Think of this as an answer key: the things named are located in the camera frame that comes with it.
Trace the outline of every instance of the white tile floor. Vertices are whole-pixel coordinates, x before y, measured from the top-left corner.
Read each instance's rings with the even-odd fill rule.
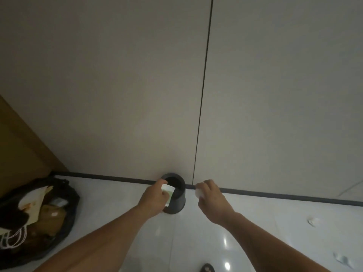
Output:
[[[146,185],[135,183],[59,178],[70,181],[81,201],[74,228],[52,254],[136,205],[146,188]],[[186,205],[179,214],[157,215],[142,227],[120,271],[198,272],[207,262],[216,272],[254,271],[235,239],[225,229],[209,222],[199,210],[195,191],[187,190],[185,196]],[[341,250],[361,271],[358,268],[363,267],[359,262],[359,254],[363,252],[363,208],[232,194],[225,196],[236,211],[332,272],[349,271],[350,268],[337,263],[328,249]],[[306,217],[310,215],[320,217],[326,225],[332,224],[333,227],[310,227],[306,223]],[[33,271],[45,259],[8,271]]]

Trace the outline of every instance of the person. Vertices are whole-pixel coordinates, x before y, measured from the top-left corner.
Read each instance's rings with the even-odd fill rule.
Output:
[[[167,181],[159,179],[145,190],[135,207],[62,249],[34,272],[117,272],[140,228],[164,209],[169,198],[168,193],[161,190],[164,183]],[[213,180],[195,187],[203,192],[199,208],[211,222],[233,235],[256,272],[329,272],[235,212]],[[214,270],[207,264],[202,271]]]

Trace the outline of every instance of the person's left hand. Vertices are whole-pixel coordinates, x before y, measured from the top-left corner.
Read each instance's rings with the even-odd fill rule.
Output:
[[[147,187],[140,198],[137,206],[145,212],[148,218],[161,213],[169,199],[169,194],[161,190],[163,184],[168,184],[168,182],[164,179],[159,179],[154,185]]]

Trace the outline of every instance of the black shoe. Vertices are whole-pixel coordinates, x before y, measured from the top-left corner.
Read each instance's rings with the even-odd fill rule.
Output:
[[[213,268],[213,266],[211,264],[206,263],[205,265],[203,265],[200,272],[215,272],[215,271],[214,271],[214,268]]]

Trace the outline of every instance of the black trash can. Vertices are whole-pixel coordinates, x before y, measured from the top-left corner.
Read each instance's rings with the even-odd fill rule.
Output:
[[[168,185],[175,187],[168,207],[164,208],[167,214],[179,213],[185,206],[185,182],[178,174],[168,173],[161,177],[168,182]]]

